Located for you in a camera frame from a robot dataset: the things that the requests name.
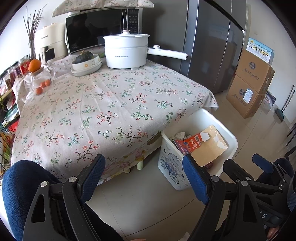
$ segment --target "wall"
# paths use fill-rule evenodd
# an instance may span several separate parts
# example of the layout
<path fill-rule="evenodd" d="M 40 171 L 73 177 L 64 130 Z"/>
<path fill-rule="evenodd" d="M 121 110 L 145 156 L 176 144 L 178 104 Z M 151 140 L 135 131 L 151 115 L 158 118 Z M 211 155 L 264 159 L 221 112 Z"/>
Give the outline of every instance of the wall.
<path fill-rule="evenodd" d="M 293 86 L 296 85 L 296 48 L 275 14 L 261 0 L 247 0 L 251 5 L 250 37 L 274 50 L 272 67 L 275 75 L 269 91 L 275 96 L 275 104 L 282 108 Z M 296 95 L 284 115 L 289 123 L 296 117 Z"/>
<path fill-rule="evenodd" d="M 63 0 L 28 0 L 13 16 L 2 34 L 0 35 L 0 73 L 9 65 L 20 60 L 25 55 L 29 55 L 29 38 L 25 27 L 23 16 L 26 19 L 26 6 L 28 6 L 28 15 L 47 6 L 43 10 L 42 19 L 37 30 L 51 23 L 64 23 L 67 14 L 52 18 L 52 11 Z"/>

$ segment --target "white trash can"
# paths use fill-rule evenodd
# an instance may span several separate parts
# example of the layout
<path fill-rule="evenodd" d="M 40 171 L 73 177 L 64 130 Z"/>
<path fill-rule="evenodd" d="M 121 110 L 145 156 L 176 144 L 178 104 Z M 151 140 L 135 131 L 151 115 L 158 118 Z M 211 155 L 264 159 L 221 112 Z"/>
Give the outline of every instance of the white trash can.
<path fill-rule="evenodd" d="M 223 172 L 224 161 L 233 158 L 234 153 L 237 150 L 237 139 L 208 111 L 205 109 L 199 109 L 191 116 L 182 118 L 179 122 L 174 123 L 170 127 L 161 131 L 163 140 L 161 143 L 158 168 L 172 186 L 179 191 L 191 187 L 191 185 L 182 167 L 184 155 L 169 139 L 178 132 L 185 132 L 186 135 L 195 135 L 202 132 L 209 125 L 215 126 L 228 146 L 227 150 L 214 160 L 214 165 L 208 170 L 211 176 L 220 176 Z"/>

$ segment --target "plate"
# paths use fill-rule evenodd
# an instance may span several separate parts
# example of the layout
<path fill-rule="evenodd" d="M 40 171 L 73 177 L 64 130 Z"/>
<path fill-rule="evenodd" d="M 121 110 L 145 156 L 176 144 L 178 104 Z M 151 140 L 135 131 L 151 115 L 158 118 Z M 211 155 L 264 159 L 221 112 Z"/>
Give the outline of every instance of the plate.
<path fill-rule="evenodd" d="M 87 69 L 84 69 L 84 70 L 75 71 L 75 70 L 73 70 L 73 68 L 71 68 L 71 72 L 74 76 L 80 77 L 80 76 L 84 76 L 84 75 L 88 75 L 88 74 L 92 74 L 92 73 L 96 72 L 101 66 L 102 66 L 102 61 L 100 61 L 98 64 L 96 64 L 92 67 L 89 67 Z"/>

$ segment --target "stacked dish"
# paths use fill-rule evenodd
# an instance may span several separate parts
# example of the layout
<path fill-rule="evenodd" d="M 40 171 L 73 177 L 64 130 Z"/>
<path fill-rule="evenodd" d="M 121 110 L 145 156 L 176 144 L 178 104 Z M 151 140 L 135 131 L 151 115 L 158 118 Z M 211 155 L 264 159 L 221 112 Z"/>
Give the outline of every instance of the stacked dish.
<path fill-rule="evenodd" d="M 82 63 L 72 64 L 71 72 L 74 76 L 80 77 L 96 72 L 102 66 L 102 60 L 98 54 L 94 58 Z"/>

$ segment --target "stacked boxes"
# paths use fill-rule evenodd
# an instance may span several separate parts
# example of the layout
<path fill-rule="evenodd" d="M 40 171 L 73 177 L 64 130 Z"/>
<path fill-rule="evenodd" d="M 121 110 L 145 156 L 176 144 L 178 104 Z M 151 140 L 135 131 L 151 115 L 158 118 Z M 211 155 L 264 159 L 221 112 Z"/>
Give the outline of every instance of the stacked boxes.
<path fill-rule="evenodd" d="M 243 50 L 226 99 L 243 118 L 249 118 L 262 103 L 273 76 L 274 70 L 268 63 Z"/>

